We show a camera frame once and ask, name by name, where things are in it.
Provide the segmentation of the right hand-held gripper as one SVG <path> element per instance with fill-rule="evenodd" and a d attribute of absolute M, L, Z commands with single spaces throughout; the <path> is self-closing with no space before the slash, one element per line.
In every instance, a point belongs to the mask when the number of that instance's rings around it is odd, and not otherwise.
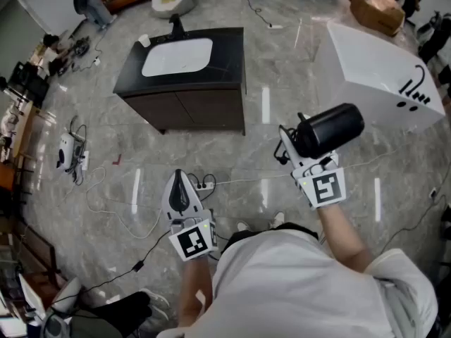
<path fill-rule="evenodd" d="M 347 197 L 344 169 L 338 166 L 336 152 L 329 152 L 318 158 L 305 158 L 306 138 L 303 132 L 295 128 L 278 128 L 283 152 L 278 162 L 294 167 L 291 176 L 296 186 L 307 198 L 312 209 L 336 204 Z"/>

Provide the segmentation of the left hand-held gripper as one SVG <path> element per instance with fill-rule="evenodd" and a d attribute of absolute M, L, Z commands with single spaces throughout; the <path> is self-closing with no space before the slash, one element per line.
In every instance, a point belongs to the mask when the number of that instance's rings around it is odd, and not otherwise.
<path fill-rule="evenodd" d="M 170 223 L 170 242 L 182 261 L 218 251 L 214 211 L 204 209 L 183 170 L 176 169 L 169 177 L 163 191 L 162 209 Z"/>

